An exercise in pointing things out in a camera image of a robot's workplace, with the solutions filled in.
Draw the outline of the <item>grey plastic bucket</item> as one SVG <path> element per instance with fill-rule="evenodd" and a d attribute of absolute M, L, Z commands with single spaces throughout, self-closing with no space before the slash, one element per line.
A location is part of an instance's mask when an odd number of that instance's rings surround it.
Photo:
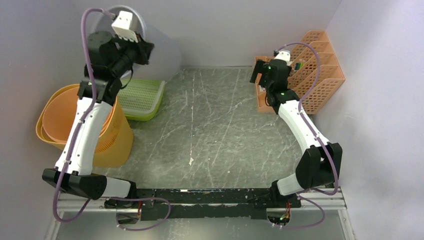
<path fill-rule="evenodd" d="M 180 69 L 182 54 L 178 43 L 146 22 L 142 15 L 135 9 L 126 5 L 115 5 L 105 9 L 116 15 L 116 20 L 126 24 L 126 29 L 115 32 L 113 20 L 101 14 L 97 16 L 91 26 L 90 32 L 107 31 L 123 40 L 126 44 L 134 44 L 132 37 L 139 36 L 146 43 L 153 44 L 153 49 L 148 58 L 148 64 L 134 64 L 133 77 L 142 80 L 170 80 Z M 120 20 L 120 13 L 126 12 Z"/>

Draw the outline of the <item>peach capybara plastic bucket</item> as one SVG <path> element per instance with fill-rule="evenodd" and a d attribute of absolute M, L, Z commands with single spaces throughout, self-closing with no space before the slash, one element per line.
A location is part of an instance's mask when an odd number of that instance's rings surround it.
<path fill-rule="evenodd" d="M 63 150 L 68 140 L 77 111 L 78 84 L 71 84 L 55 92 L 45 105 L 36 125 L 36 134 L 45 143 Z M 96 146 L 102 152 L 116 140 L 124 112 L 117 101 L 108 114 Z"/>

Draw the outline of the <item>yellow slotted waste basket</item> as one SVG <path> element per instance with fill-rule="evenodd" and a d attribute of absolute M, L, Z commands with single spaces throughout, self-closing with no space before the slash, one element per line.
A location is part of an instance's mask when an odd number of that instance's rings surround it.
<path fill-rule="evenodd" d="M 119 131 L 116 131 L 115 133 L 115 141 L 113 141 L 112 145 L 100 152 L 95 149 L 93 166 L 117 168 L 122 166 L 128 160 L 132 149 L 134 134 L 126 116 L 121 122 Z"/>

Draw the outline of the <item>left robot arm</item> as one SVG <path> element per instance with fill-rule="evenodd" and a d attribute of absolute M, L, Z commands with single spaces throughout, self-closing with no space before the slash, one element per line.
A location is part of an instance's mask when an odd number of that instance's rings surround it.
<path fill-rule="evenodd" d="M 95 149 L 102 126 L 123 88 L 121 77 L 134 65 L 147 65 L 154 44 L 135 31 L 112 34 L 96 31 L 83 37 L 86 58 L 84 79 L 77 92 L 77 108 L 69 138 L 54 168 L 42 179 L 60 193 L 89 200 L 118 198 L 126 208 L 139 200 L 132 181 L 93 174 Z"/>

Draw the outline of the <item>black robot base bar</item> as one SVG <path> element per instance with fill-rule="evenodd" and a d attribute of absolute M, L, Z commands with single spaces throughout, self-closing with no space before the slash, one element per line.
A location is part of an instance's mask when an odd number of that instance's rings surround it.
<path fill-rule="evenodd" d="M 271 188 L 149 189 L 139 188 L 130 200 L 109 199 L 104 208 L 140 221 L 163 219 L 238 218 L 265 220 L 268 211 L 300 208 L 295 194 Z"/>

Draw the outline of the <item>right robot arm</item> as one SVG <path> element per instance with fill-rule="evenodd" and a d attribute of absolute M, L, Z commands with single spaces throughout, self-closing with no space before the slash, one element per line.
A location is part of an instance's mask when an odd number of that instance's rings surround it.
<path fill-rule="evenodd" d="M 282 207 L 289 195 L 312 190 L 319 186 L 339 185 L 343 150 L 339 143 L 324 137 L 306 114 L 301 99 L 288 87 L 291 67 L 281 59 L 257 60 L 250 82 L 265 89 L 265 101 L 288 125 L 303 155 L 294 166 L 294 173 L 275 182 L 270 202 Z"/>

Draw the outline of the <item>white perforated basket tray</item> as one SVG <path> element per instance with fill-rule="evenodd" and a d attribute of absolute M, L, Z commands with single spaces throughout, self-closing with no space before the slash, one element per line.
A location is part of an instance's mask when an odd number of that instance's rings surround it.
<path fill-rule="evenodd" d="M 123 79 L 128 84 L 117 95 L 126 116 L 151 119 L 157 112 L 165 90 L 165 81 Z"/>

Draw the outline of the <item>green plastic basin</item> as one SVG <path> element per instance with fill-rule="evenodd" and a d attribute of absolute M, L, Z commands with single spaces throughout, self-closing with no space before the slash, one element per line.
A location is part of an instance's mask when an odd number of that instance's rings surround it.
<path fill-rule="evenodd" d="M 122 90 L 119 102 L 128 119 L 149 121 L 157 113 L 161 104 L 165 87 L 139 87 Z"/>

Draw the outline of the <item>peach plastic desk organizer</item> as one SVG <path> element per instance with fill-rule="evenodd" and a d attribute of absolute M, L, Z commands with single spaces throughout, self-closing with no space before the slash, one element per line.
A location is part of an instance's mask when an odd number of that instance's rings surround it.
<path fill-rule="evenodd" d="M 325 31 L 310 30 L 300 41 L 310 45 L 320 60 L 319 78 L 302 101 L 306 113 L 316 115 L 343 84 L 345 77 Z M 290 56 L 289 65 L 292 71 L 288 77 L 288 87 L 301 98 L 315 80 L 317 60 L 309 48 L 299 44 L 293 47 Z"/>

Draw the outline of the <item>aluminium rail frame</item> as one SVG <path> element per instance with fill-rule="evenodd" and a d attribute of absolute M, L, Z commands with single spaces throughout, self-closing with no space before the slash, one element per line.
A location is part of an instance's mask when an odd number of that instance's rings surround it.
<path fill-rule="evenodd" d="M 273 223 L 282 208 L 253 208 L 245 204 L 155 203 L 143 209 L 105 209 L 92 201 L 70 223 L 52 220 L 47 240 L 353 240 L 355 233 L 344 196 L 305 193 L 293 207 L 285 226 Z"/>

